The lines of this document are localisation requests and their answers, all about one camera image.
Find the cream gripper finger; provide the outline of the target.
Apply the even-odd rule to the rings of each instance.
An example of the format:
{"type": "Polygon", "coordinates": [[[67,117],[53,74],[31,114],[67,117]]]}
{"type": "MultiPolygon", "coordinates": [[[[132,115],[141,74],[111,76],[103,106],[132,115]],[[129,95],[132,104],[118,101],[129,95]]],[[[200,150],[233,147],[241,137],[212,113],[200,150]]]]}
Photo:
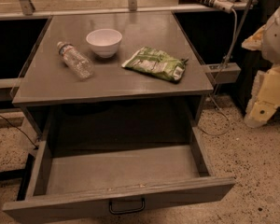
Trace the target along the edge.
{"type": "Polygon", "coordinates": [[[276,109],[269,103],[249,103],[246,109],[244,122],[250,128],[258,128],[265,125],[275,112],[276,109]]]}

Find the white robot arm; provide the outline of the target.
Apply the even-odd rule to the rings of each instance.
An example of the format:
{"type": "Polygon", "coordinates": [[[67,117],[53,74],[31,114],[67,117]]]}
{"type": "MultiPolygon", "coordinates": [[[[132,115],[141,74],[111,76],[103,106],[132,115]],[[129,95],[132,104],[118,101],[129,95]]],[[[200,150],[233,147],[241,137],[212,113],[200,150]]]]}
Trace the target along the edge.
{"type": "Polygon", "coordinates": [[[242,47],[260,50],[262,58],[273,64],[265,73],[258,72],[255,77],[251,99],[245,114],[245,124],[250,128],[265,125],[280,107],[280,7],[242,47]]]}

